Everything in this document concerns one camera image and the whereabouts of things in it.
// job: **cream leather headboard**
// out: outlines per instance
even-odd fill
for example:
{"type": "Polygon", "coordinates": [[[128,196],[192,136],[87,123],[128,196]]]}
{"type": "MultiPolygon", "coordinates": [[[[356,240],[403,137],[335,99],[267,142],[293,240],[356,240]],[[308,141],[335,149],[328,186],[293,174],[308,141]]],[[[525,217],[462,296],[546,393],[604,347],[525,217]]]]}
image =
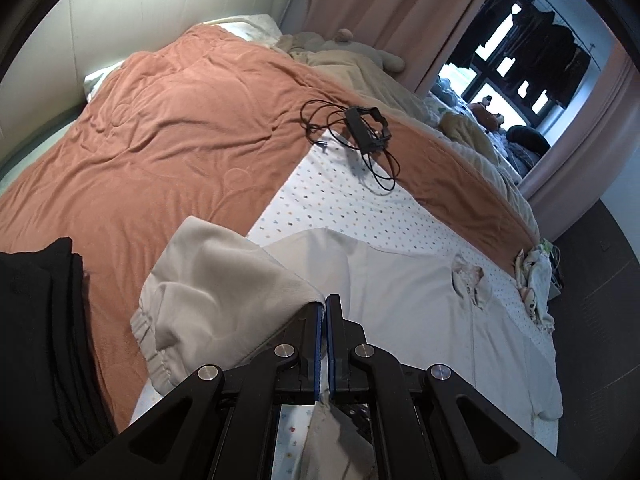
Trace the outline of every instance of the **cream leather headboard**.
{"type": "Polygon", "coordinates": [[[270,14],[290,0],[60,0],[0,82],[0,166],[32,132],[84,100],[85,76],[139,50],[157,50],[192,25],[270,14]]]}

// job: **pink curtain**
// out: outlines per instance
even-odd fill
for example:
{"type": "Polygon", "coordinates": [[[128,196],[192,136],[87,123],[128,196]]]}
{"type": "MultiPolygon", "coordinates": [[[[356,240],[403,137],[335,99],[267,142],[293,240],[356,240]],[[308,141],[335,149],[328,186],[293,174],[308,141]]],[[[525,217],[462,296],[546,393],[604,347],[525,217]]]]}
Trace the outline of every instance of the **pink curtain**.
{"type": "Polygon", "coordinates": [[[555,240],[615,180],[640,144],[640,73],[616,42],[575,119],[519,188],[555,240]]]}
{"type": "Polygon", "coordinates": [[[354,39],[406,62],[397,79],[426,92],[484,0],[312,0],[303,30],[331,39],[348,28],[354,39]]]}

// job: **orange blanket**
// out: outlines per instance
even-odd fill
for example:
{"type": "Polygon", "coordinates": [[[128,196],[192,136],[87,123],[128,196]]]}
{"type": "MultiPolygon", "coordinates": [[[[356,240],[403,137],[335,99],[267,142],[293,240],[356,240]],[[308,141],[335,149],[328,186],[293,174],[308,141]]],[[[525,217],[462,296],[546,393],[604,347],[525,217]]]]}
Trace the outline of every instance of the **orange blanket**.
{"type": "MultiPolygon", "coordinates": [[[[69,236],[84,258],[98,374],[120,430],[146,380],[129,319],[153,264],[189,215],[249,231],[309,150],[298,118],[314,98],[362,102],[289,56],[199,25],[129,57],[0,197],[0,251],[69,236]]],[[[535,243],[519,216],[443,142],[388,120],[399,184],[513,272],[535,243]]]]}

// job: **metal screw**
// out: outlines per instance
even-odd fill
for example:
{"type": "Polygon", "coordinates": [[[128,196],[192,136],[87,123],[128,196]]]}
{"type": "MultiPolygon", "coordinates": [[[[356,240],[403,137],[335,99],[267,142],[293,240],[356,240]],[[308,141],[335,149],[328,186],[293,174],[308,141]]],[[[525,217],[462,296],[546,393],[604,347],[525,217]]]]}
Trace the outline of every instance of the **metal screw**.
{"type": "Polygon", "coordinates": [[[214,365],[204,365],[198,370],[198,377],[203,381],[210,381],[218,376],[218,369],[214,365]]]}
{"type": "Polygon", "coordinates": [[[274,350],[278,357],[291,357],[296,353],[296,349],[293,346],[284,343],[283,345],[276,346],[274,350]]]}
{"type": "Polygon", "coordinates": [[[376,350],[371,345],[358,345],[354,352],[356,352],[358,357],[371,357],[375,354],[376,350]]]}
{"type": "Polygon", "coordinates": [[[451,377],[451,368],[447,365],[433,365],[431,375],[439,381],[446,381],[451,377]]]}

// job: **white plush toy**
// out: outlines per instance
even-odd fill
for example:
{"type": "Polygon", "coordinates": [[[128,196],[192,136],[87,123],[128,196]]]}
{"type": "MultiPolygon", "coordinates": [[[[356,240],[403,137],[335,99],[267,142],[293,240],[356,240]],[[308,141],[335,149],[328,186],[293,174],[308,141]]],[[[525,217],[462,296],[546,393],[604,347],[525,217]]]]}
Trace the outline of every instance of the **white plush toy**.
{"type": "Polygon", "coordinates": [[[349,52],[356,52],[357,54],[367,56],[377,66],[387,72],[397,73],[404,70],[404,60],[402,60],[401,57],[385,52],[384,50],[378,50],[364,43],[352,41],[353,34],[347,28],[341,28],[330,41],[325,41],[320,34],[315,32],[299,32],[294,38],[296,40],[296,46],[303,50],[312,52],[320,52],[321,50],[348,50],[349,52]]]}

